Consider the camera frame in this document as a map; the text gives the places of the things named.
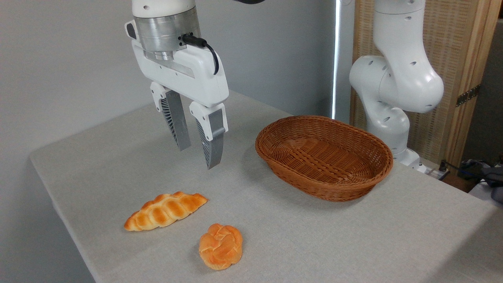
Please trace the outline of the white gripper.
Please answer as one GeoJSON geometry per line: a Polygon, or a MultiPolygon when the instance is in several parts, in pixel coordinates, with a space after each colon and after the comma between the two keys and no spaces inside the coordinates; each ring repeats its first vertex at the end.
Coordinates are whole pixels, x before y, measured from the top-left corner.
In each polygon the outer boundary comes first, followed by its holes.
{"type": "Polygon", "coordinates": [[[135,21],[125,24],[142,73],[151,79],[150,90],[180,151],[191,146],[181,95],[193,100],[190,112],[196,119],[207,168],[221,161],[224,134],[228,132],[225,106],[228,83],[221,61],[215,72],[214,54],[199,46],[186,45],[178,31],[161,39],[168,45],[163,51],[145,50],[135,21]]]}

